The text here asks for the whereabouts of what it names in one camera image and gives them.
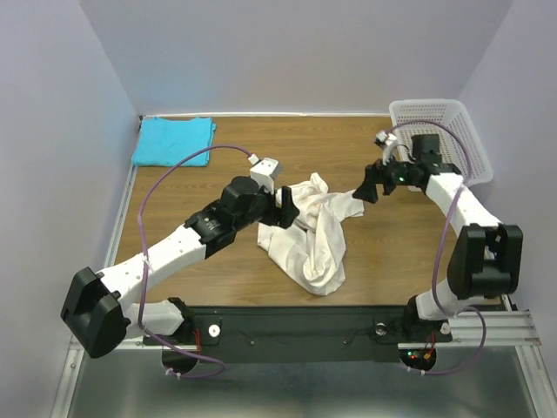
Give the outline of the white t shirt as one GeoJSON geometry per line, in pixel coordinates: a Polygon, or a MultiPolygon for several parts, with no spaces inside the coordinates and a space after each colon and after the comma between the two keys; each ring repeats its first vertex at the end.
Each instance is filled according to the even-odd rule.
{"type": "Polygon", "coordinates": [[[342,222],[363,216],[364,203],[351,191],[331,192],[316,172],[291,189],[298,217],[287,229],[259,224],[257,244],[295,283],[324,297],[346,280],[342,222]]]}

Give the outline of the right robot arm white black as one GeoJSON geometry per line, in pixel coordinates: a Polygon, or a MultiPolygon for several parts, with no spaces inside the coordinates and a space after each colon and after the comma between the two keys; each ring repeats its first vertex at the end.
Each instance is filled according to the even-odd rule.
{"type": "Polygon", "coordinates": [[[479,300],[514,293],[523,232],[492,215],[467,187],[459,168],[443,162],[439,136],[413,136],[407,161],[394,157],[399,141],[392,133],[379,132],[375,143],[382,155],[366,167],[353,197],[374,204],[380,194],[388,196],[397,186],[418,188],[445,214],[444,228],[457,236],[445,279],[438,280],[436,266],[431,289],[407,302],[400,319],[403,335],[419,340],[431,331],[432,321],[445,320],[479,300]]]}

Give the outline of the white plastic basket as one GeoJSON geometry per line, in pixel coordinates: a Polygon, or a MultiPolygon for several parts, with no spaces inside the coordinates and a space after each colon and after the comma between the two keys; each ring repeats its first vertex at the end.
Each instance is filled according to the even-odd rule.
{"type": "Polygon", "coordinates": [[[469,185],[486,184],[493,179],[493,169],[466,107],[458,100],[444,98],[404,99],[389,105],[392,123],[401,125],[393,132],[399,140],[399,158],[412,155],[412,136],[437,134],[440,154],[445,163],[453,163],[469,178],[469,185]]]}

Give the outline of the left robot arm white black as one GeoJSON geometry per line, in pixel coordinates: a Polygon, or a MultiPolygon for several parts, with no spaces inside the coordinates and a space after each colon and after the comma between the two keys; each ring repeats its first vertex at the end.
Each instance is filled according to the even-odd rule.
{"type": "Polygon", "coordinates": [[[61,319],[92,358],[142,334],[176,343],[193,335],[193,313],[178,298],[146,302],[146,293],[174,273],[206,260],[232,244],[254,223],[286,229],[298,217],[292,190],[269,192],[238,176],[221,197],[173,233],[136,256],[99,272],[85,267],[72,278],[61,319]]]}

